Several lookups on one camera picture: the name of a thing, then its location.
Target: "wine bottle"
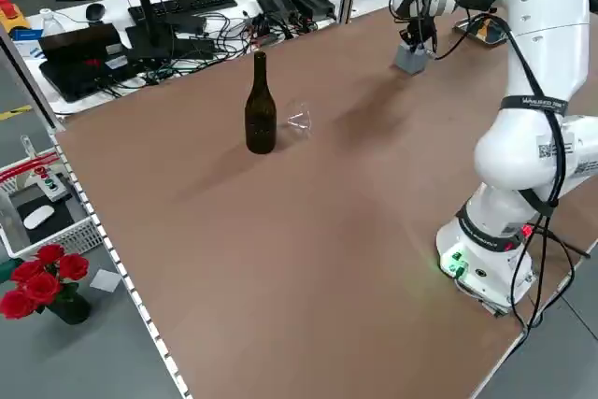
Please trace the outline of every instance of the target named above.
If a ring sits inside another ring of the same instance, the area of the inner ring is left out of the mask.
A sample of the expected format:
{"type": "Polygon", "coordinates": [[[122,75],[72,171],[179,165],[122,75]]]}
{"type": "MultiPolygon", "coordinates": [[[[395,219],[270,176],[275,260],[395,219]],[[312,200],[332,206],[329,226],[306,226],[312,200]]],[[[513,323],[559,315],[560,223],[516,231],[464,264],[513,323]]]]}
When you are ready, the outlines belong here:
{"type": "Polygon", "coordinates": [[[245,105],[245,138],[252,153],[267,154],[277,143],[277,106],[268,89],[265,53],[253,57],[253,87],[245,105]]]}

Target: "red rose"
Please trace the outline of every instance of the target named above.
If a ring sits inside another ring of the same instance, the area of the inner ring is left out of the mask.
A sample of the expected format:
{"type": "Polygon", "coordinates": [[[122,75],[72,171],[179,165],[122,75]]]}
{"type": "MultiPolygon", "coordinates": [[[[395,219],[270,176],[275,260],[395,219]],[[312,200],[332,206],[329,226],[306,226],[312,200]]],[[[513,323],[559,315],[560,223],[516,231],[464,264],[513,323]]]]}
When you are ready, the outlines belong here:
{"type": "Polygon", "coordinates": [[[60,245],[46,245],[37,252],[37,259],[44,265],[52,264],[64,256],[64,248],[60,245]]]}
{"type": "Polygon", "coordinates": [[[79,280],[87,275],[90,261],[78,254],[66,254],[58,261],[58,274],[61,278],[79,280]]]}
{"type": "Polygon", "coordinates": [[[0,313],[8,320],[19,320],[31,315],[37,308],[36,302],[21,290],[7,292],[0,301],[0,313]]]}
{"type": "Polygon", "coordinates": [[[19,265],[10,275],[10,280],[15,282],[27,282],[33,276],[44,271],[44,265],[40,261],[25,262],[19,265]]]}
{"type": "Polygon", "coordinates": [[[40,273],[33,276],[25,283],[25,294],[39,304],[48,305],[54,301],[56,293],[62,289],[62,285],[50,273],[40,273]]]}

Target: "brown table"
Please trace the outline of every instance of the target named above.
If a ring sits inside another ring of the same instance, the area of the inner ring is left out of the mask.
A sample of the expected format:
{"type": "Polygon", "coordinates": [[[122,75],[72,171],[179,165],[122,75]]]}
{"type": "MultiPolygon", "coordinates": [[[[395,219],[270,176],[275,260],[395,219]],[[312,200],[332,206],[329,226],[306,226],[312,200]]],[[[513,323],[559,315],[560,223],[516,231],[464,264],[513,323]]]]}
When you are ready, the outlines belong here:
{"type": "MultiPolygon", "coordinates": [[[[454,20],[439,22],[443,48],[454,20]]],[[[58,136],[194,397],[462,399],[519,335],[456,291],[434,247],[479,184],[473,150],[503,96],[505,47],[465,42],[408,78],[391,66],[398,42],[381,11],[268,50],[280,115],[308,102],[313,136],[266,157],[243,139],[251,57],[58,136]]],[[[592,113],[597,87],[592,72],[572,110],[592,113]]],[[[555,218],[582,248],[596,187],[555,218]]],[[[548,251],[547,297],[567,271],[548,251]]]]}

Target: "computer keyboard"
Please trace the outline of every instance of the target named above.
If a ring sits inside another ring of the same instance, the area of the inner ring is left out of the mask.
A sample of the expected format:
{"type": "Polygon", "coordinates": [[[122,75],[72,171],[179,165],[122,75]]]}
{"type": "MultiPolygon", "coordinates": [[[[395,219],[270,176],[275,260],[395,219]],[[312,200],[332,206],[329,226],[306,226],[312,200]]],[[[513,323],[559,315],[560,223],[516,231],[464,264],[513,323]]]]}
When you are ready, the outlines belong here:
{"type": "MultiPolygon", "coordinates": [[[[156,17],[160,19],[166,14],[201,14],[217,9],[236,7],[236,2],[235,0],[167,0],[164,3],[152,4],[152,6],[156,17]]],[[[141,7],[130,7],[129,14],[136,24],[145,20],[141,7]]]]}

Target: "flower vase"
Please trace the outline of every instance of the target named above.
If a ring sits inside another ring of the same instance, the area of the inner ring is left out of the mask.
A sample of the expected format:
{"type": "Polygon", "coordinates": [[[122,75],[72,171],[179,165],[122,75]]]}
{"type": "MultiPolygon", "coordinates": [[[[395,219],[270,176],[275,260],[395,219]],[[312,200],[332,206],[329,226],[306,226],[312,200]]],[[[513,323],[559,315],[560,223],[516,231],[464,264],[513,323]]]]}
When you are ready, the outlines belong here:
{"type": "Polygon", "coordinates": [[[90,317],[92,305],[80,294],[69,293],[57,298],[48,306],[48,310],[66,324],[81,324],[90,317]]]}

